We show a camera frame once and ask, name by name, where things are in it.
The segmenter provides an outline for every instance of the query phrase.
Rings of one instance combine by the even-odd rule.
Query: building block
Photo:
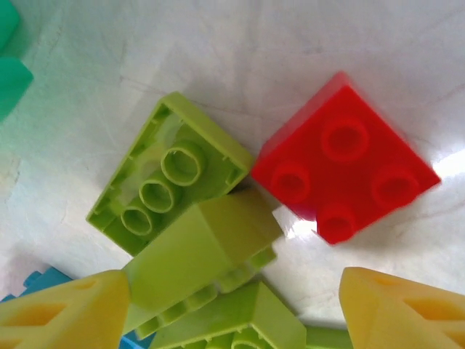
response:
[[[346,329],[307,327],[306,349],[353,349]]]
[[[330,244],[412,202],[440,178],[336,74],[264,145],[252,177]]]
[[[117,348],[128,304],[128,281],[120,270],[3,302],[0,348]]]
[[[20,15],[9,0],[0,0],[0,50],[20,23]]]
[[[32,73],[18,59],[0,57],[0,120],[15,108],[32,80]]]
[[[254,158],[180,93],[160,99],[87,220],[136,255],[191,204],[229,193]]]
[[[339,288],[355,349],[465,348],[465,296],[364,268]]]
[[[34,271],[24,280],[24,287],[26,290],[19,297],[69,281],[72,281],[72,278],[53,267],[48,268],[44,273]],[[16,298],[14,295],[9,294],[3,300],[0,300],[0,302],[6,302],[14,298]],[[144,340],[138,340],[135,332],[130,332],[121,338],[119,349],[148,349],[154,336],[155,335],[151,335]]]
[[[275,258],[282,230],[257,189],[192,205],[124,267],[124,333],[143,338],[246,283]]]
[[[150,349],[304,349],[305,341],[304,325],[259,282],[160,330]]]

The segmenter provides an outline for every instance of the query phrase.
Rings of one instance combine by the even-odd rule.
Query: white surface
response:
[[[465,293],[464,0],[13,2],[10,50],[36,80],[0,124],[0,295],[44,264],[129,260],[84,218],[160,96],[183,92],[257,154],[339,69],[444,183],[334,248],[279,209],[266,276],[306,321],[342,321],[348,265]]]

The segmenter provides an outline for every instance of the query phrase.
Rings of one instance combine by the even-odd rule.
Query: red 2x2 brick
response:
[[[330,244],[411,203],[440,178],[336,74],[263,146],[252,177]]]

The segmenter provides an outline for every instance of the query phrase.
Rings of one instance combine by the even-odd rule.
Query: teal building block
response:
[[[32,80],[32,73],[18,59],[0,58],[0,121],[15,108]]]
[[[189,206],[229,193],[253,156],[180,93],[160,99],[87,220],[131,255]]]
[[[150,349],[305,349],[305,340],[304,325],[259,282],[161,329]]]
[[[124,333],[146,337],[244,285],[275,259],[282,235],[256,188],[192,205],[123,268],[131,289]]]
[[[7,44],[19,22],[20,16],[12,3],[0,0],[0,50]]]
[[[26,278],[26,280],[24,280],[23,285],[25,287],[25,291],[18,297],[26,296],[27,294],[41,291],[42,289],[48,289],[49,287],[64,284],[69,281],[72,281],[72,278],[53,267],[48,268],[43,273],[34,271]],[[0,300],[0,302],[6,302],[7,300],[13,300],[14,298],[16,298],[14,295],[8,294],[3,300]],[[145,338],[144,340],[139,340],[134,331],[130,332],[121,338],[119,349],[148,349],[154,336],[155,334]]]
[[[346,329],[307,327],[306,349],[353,349],[349,332]]]

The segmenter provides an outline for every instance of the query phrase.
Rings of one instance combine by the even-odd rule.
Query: toy brick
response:
[[[72,280],[72,278],[53,267],[48,268],[44,273],[34,271],[26,278],[26,280],[24,280],[24,287],[26,290],[20,295],[20,297],[41,291],[42,289],[61,285]],[[16,297],[9,294],[3,300],[0,300],[0,302],[6,302],[7,300],[13,300],[14,298]],[[144,340],[138,340],[135,332],[130,332],[121,338],[120,349],[147,349],[154,336],[155,334]]]
[[[117,348],[128,303],[128,282],[120,270],[3,302],[0,348]]]
[[[20,22],[20,16],[9,0],[0,0],[0,50],[7,44]]]
[[[353,349],[346,329],[307,327],[306,349]]]
[[[32,80],[32,73],[19,60],[0,58],[0,120],[15,108]]]
[[[160,99],[87,220],[136,255],[191,204],[229,193],[254,158],[180,93]]]
[[[355,349],[465,348],[465,296],[364,268],[339,288]]]
[[[336,74],[263,146],[252,177],[330,244],[412,202],[440,182]]]
[[[132,291],[124,333],[145,337],[238,288],[275,258],[281,235],[257,189],[192,205],[124,267]]]
[[[304,349],[306,330],[261,282],[222,295],[157,333],[150,349]]]

